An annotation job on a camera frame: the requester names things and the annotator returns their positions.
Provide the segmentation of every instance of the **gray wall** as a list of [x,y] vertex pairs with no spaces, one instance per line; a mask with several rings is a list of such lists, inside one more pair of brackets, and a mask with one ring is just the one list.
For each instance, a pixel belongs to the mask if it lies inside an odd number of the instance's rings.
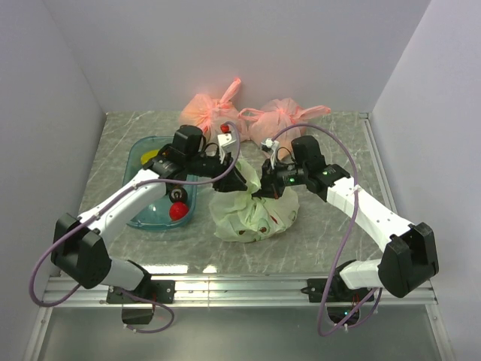
[[396,204],[437,237],[458,360],[481,359],[481,2],[433,0],[374,108]]
[[0,9],[0,358],[10,361],[38,311],[30,271],[56,218],[77,212],[104,115],[44,4],[0,0]]
[[372,111],[429,0],[44,0],[106,111],[291,96]]

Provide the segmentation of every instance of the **plastic bag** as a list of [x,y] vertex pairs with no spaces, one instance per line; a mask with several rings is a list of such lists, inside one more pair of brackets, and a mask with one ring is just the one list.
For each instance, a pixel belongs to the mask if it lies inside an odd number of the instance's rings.
[[253,198],[252,194],[261,187],[256,170],[243,159],[236,166],[247,181],[247,191],[213,196],[209,209],[216,224],[214,235],[223,241],[247,243],[288,229],[298,214],[297,193],[286,188],[278,199]]
[[180,114],[179,124],[197,126],[202,129],[207,141],[217,141],[217,135],[222,133],[220,126],[230,120],[237,125],[240,141],[249,139],[246,122],[237,117],[239,112],[231,102],[240,86],[241,79],[236,77],[221,99],[212,99],[207,94],[196,94]]
[[[243,115],[249,111],[252,115]],[[245,108],[239,113],[239,118],[252,122],[249,125],[250,138],[260,146],[266,138],[274,137],[280,130],[296,123],[303,123],[308,119],[321,117],[331,113],[331,109],[320,105],[313,108],[303,109],[291,98],[283,100],[275,99],[264,105],[260,111]],[[277,140],[281,147],[292,151],[291,141],[304,135],[306,129],[298,127],[283,133]],[[289,152],[280,149],[277,153],[279,159],[283,159]]]

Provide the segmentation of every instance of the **red object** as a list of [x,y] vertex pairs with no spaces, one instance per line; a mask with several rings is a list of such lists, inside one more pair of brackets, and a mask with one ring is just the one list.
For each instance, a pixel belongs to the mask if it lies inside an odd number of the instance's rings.
[[184,218],[189,213],[189,207],[185,203],[175,202],[172,206],[168,215],[172,220],[180,220]]
[[225,134],[225,133],[229,133],[229,132],[230,132],[230,129],[229,129],[229,127],[228,127],[227,124],[222,124],[222,125],[220,126],[220,131]]

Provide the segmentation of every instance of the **gray floor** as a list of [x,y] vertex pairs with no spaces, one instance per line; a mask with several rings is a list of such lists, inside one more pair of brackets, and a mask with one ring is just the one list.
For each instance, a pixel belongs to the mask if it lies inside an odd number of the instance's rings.
[[[175,312],[170,329],[136,335],[122,328],[119,308],[56,308],[39,360],[441,360],[424,306],[380,306],[358,329],[328,338],[317,335],[317,307]],[[156,313],[158,318],[150,327],[160,326],[166,316]]]
[[[130,148],[149,135],[173,135],[179,112],[157,111],[110,113],[89,176],[81,211],[92,208],[122,186]],[[362,121],[357,113],[337,112],[311,120],[335,133],[352,152],[359,170],[359,183],[382,201]],[[326,135],[315,131],[328,162],[351,171],[342,150]],[[242,143],[242,154],[260,171],[264,156],[252,142]],[[184,227],[166,232],[146,232],[124,228],[109,246],[112,256],[131,259],[156,273],[295,273],[328,271],[348,218],[302,187],[301,208],[291,229],[281,235],[251,244],[224,242],[213,235],[208,202],[213,190],[198,188],[193,219]],[[356,227],[341,262],[349,259],[376,259],[381,253],[375,243]]]

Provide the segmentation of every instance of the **metal frame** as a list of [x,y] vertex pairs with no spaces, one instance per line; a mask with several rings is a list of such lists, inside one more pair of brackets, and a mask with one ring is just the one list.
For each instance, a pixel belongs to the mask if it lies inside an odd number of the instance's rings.
[[[369,123],[369,113],[359,113],[364,124],[371,158],[380,182],[386,207],[397,213],[394,199],[387,181],[386,173],[377,150],[374,135]],[[301,293],[307,285],[308,278],[327,278],[326,274],[312,275],[156,275],[154,279],[174,280],[175,297],[172,308],[182,307],[319,307],[318,303],[309,303],[308,296]],[[68,277],[51,277],[44,294],[44,301],[51,302],[64,296],[75,286]],[[107,286],[91,290],[78,290],[69,300],[62,303],[63,308],[119,308],[122,305],[109,305],[105,302],[109,289]],[[383,292],[381,305],[426,305],[431,328],[443,361],[455,360],[449,337],[440,317],[437,299],[431,282],[426,282],[403,299],[398,299],[388,292]],[[350,306],[350,303],[328,303],[328,306]],[[123,307],[151,307],[134,304]],[[24,361],[35,361],[41,351],[41,345],[52,314],[51,308],[40,308]]]

